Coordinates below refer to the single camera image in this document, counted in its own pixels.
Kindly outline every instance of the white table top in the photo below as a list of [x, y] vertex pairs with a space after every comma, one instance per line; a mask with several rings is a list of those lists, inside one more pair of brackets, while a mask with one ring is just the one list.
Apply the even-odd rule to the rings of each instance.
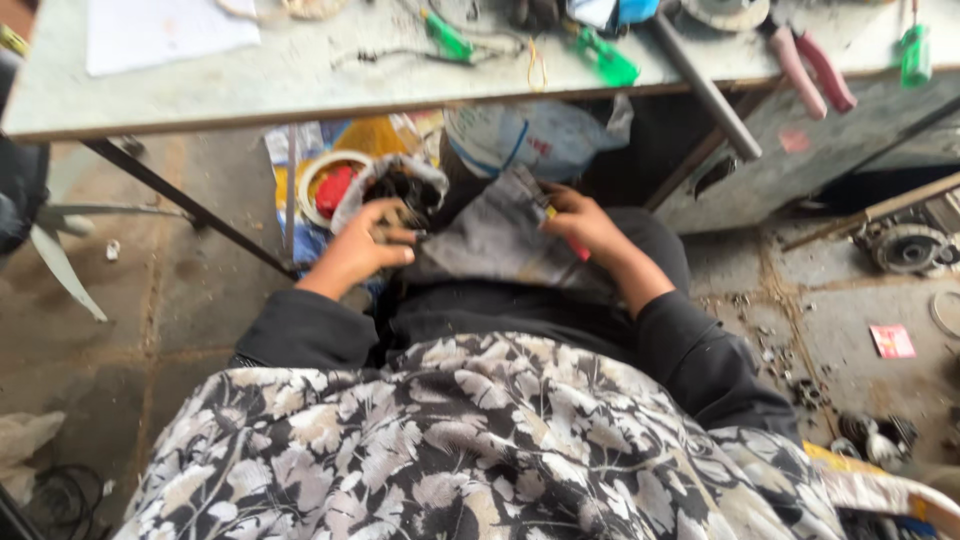
[[[465, 22], [469, 0], [438, 4], [445, 16]], [[862, 74], [897, 63], [894, 44], [910, 24], [907, 9], [902, 0], [878, 6], [837, 0], [797, 11], [793, 20], [811, 31], [839, 69]], [[480, 24], [495, 16], [481, 5]], [[934, 65], [960, 67], [960, 1], [922, 0], [920, 19], [932, 28]], [[682, 18], [677, 26], [687, 54], [714, 81], [756, 82], [780, 74], [757, 32], [718, 35]], [[352, 0], [323, 22], [281, 21], [262, 28], [261, 40], [260, 46], [92, 78], [85, 71], [86, 0], [43, 0], [3, 132], [15, 140], [65, 140], [612, 93], [555, 35], [537, 41], [548, 67], [543, 94], [527, 84], [527, 56], [475, 68], [390, 57], [332, 69], [331, 61], [355, 56], [358, 47], [432, 48], [422, 25], [396, 0]], [[617, 47], [640, 66], [635, 85], [642, 88], [635, 91], [664, 91], [681, 82], [645, 31], [623, 37]]]

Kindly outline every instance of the concrete floor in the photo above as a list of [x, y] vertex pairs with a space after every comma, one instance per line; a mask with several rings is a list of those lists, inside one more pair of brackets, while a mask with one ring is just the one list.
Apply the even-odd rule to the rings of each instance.
[[[209, 205], [241, 232], [279, 253], [274, 181], [261, 130], [147, 137], [145, 162]], [[155, 204], [158, 199], [105, 161], [84, 173], [71, 201]], [[29, 243], [0, 273], [0, 414], [63, 410], [53, 443], [57, 463], [84, 463], [117, 486], [99, 510], [118, 523], [156, 436], [183, 399], [221, 369], [234, 341], [270, 292], [290, 286], [276, 271], [214, 232], [185, 221], [98, 217], [87, 238], [65, 239], [87, 290], [110, 317], [97, 324], [60, 287]], [[953, 276], [883, 277], [847, 242], [816, 243], [783, 255], [780, 237], [802, 231], [707, 234], [686, 240], [695, 302], [758, 346], [784, 345], [794, 377], [812, 371], [841, 409], [897, 413], [922, 433], [921, 458], [952, 462], [941, 448], [960, 341], [927, 312], [937, 290], [960, 290]], [[108, 239], [120, 259], [108, 262]], [[750, 300], [735, 304], [735, 295]], [[816, 305], [816, 310], [804, 307]], [[960, 322], [960, 308], [945, 316]], [[868, 325], [904, 324], [917, 358], [881, 359]], [[761, 363], [759, 352], [757, 362]], [[825, 374], [821, 366], [832, 366]], [[763, 377], [784, 388], [766, 372]], [[829, 411], [802, 413], [804, 434], [831, 438]], [[805, 419], [809, 416], [815, 424]]]

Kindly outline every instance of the black and white floral shawl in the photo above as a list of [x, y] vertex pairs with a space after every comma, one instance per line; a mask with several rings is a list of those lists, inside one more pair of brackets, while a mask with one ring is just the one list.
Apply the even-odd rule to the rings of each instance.
[[214, 375], [127, 513], [117, 539], [843, 535], [786, 438], [704, 431], [636, 369], [517, 333]]

